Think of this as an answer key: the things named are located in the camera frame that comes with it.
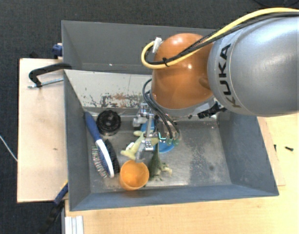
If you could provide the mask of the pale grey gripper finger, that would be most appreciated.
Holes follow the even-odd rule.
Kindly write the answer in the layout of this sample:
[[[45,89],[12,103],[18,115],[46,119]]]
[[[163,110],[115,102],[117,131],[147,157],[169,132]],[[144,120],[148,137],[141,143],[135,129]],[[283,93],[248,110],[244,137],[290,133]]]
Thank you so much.
[[[135,154],[135,162],[146,162],[148,154],[154,151],[154,144],[150,140],[142,140]]]

